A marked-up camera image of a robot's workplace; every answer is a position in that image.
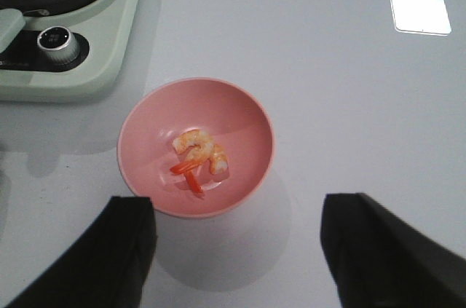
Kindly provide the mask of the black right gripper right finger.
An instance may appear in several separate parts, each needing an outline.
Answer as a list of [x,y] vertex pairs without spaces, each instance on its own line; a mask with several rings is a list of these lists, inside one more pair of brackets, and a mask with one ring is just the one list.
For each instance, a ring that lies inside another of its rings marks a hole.
[[465,259],[367,194],[325,196],[320,243],[343,307],[465,306]]

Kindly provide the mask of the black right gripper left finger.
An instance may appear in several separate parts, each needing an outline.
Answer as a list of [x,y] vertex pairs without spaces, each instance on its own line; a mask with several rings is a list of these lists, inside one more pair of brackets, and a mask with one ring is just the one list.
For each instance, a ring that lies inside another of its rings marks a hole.
[[157,244],[148,197],[112,197],[9,307],[138,307]]

